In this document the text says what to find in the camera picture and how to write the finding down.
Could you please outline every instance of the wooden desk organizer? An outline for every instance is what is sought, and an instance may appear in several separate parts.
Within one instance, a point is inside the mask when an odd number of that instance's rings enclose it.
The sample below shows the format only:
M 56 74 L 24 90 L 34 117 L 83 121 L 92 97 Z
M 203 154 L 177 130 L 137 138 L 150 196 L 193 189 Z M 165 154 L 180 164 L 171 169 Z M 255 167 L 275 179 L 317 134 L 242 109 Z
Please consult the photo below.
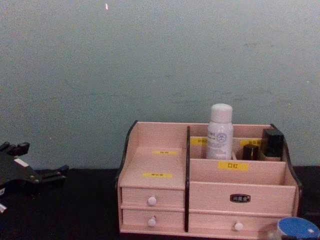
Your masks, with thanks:
M 286 142 L 279 161 L 238 160 L 243 145 L 275 127 L 233 127 L 232 160 L 211 160 L 207 124 L 135 122 L 115 179 L 120 233 L 267 239 L 278 220 L 299 215 Z

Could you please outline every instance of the table surface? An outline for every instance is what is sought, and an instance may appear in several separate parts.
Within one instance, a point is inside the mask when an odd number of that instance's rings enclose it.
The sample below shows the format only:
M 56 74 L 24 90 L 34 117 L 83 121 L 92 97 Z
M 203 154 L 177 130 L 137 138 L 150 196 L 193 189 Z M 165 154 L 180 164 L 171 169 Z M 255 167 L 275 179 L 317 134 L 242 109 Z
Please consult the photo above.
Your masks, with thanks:
M 313 189 L 318 189 L 320 183 L 320 167 L 299 166 L 295 167 L 295 171 L 305 188 L 302 206 L 305 215 L 302 217 L 310 218 L 319 226 L 319 190 Z M 1 198 L 0 202 L 7 210 L 0 215 L 0 239 L 199 239 L 132 234 L 119 236 L 114 189 L 116 172 L 116 169 L 71 169 L 61 188 L 44 191 L 37 196 L 12 193 Z

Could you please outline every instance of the wall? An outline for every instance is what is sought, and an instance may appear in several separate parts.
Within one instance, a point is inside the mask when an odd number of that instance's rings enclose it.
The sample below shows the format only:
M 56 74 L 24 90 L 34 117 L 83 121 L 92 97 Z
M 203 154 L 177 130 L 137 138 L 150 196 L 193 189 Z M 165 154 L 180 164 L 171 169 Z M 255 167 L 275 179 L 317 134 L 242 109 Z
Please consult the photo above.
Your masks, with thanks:
M 319 164 L 318 0 L 1 0 L 0 140 L 37 169 L 117 168 L 134 120 L 274 123 Z

